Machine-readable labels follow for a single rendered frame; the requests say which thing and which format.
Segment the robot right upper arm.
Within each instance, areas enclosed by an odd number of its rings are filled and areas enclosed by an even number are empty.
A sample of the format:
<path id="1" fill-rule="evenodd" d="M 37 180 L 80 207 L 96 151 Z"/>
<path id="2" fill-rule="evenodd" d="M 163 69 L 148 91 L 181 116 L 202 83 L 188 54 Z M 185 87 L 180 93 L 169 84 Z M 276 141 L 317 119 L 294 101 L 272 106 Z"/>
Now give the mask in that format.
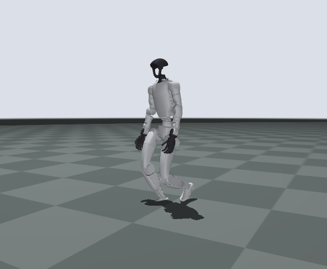
<path id="1" fill-rule="evenodd" d="M 156 114 L 156 108 L 155 108 L 155 104 L 154 104 L 153 96 L 152 96 L 152 86 L 148 87 L 148 94 L 149 94 L 150 106 L 147 108 L 146 112 L 147 112 L 147 114 L 154 115 L 154 114 Z"/>

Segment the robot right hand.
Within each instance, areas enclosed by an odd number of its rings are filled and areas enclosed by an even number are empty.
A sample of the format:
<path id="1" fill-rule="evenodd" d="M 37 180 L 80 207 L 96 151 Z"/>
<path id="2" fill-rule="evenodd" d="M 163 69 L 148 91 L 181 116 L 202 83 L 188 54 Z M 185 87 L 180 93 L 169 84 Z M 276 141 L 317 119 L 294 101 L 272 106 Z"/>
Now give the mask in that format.
<path id="1" fill-rule="evenodd" d="M 141 135 L 138 136 L 138 138 L 135 140 L 136 149 L 138 149 L 138 150 L 142 150 L 141 146 L 143 147 L 143 143 L 145 141 L 145 136 L 147 136 L 147 134 L 143 134 L 143 132 L 144 132 L 144 128 L 141 130 Z"/>

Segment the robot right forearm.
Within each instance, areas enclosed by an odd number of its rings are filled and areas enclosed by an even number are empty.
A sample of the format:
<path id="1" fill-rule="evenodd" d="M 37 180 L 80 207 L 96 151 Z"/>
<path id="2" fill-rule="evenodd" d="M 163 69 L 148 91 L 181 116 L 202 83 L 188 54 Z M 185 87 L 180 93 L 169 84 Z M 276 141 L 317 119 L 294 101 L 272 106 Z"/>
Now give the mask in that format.
<path id="1" fill-rule="evenodd" d="M 144 124 L 143 124 L 143 128 L 144 128 L 143 134 L 145 134 L 145 135 L 148 134 L 149 129 L 151 127 L 152 120 L 153 120 L 153 116 L 151 116 L 150 114 L 147 114 L 147 112 L 146 112 L 146 119 L 145 119 Z"/>

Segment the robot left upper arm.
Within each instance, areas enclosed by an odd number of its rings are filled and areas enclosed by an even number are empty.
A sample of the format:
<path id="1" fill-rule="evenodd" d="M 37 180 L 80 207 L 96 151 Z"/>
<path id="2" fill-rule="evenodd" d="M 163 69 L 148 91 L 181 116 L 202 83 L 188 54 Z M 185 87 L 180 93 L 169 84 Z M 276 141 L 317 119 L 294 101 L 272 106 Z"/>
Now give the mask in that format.
<path id="1" fill-rule="evenodd" d="M 172 99 L 175 103 L 175 106 L 172 107 L 172 112 L 175 114 L 175 107 L 177 105 L 180 105 L 182 107 L 181 103 L 181 95 L 180 95 L 180 84 L 178 82 L 168 82 L 168 89 L 171 91 Z M 182 107 L 183 110 L 183 107 Z"/>

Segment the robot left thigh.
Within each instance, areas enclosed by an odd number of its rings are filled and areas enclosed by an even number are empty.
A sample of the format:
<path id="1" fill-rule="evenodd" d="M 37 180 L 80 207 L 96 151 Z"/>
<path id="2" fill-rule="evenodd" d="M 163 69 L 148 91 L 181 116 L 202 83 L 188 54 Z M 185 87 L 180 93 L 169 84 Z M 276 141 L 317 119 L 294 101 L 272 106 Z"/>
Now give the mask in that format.
<path id="1" fill-rule="evenodd" d="M 165 141 L 168 140 L 169 138 L 169 134 L 166 135 L 163 143 Z M 175 138 L 175 146 L 174 148 L 178 147 L 178 145 L 180 144 L 180 139 L 178 138 L 178 136 Z M 171 154 L 167 154 L 167 153 L 164 153 L 165 151 L 162 151 L 165 147 L 166 147 L 167 143 L 165 143 L 162 148 L 161 148 L 161 155 L 160 155 L 160 182 L 162 184 L 165 184 L 165 185 L 169 185 L 166 183 L 166 178 L 167 176 L 170 174 L 170 168 L 171 168 L 171 164 L 172 164 L 172 160 L 174 158 L 174 155 L 175 155 L 175 150 L 173 150 L 173 152 Z"/>

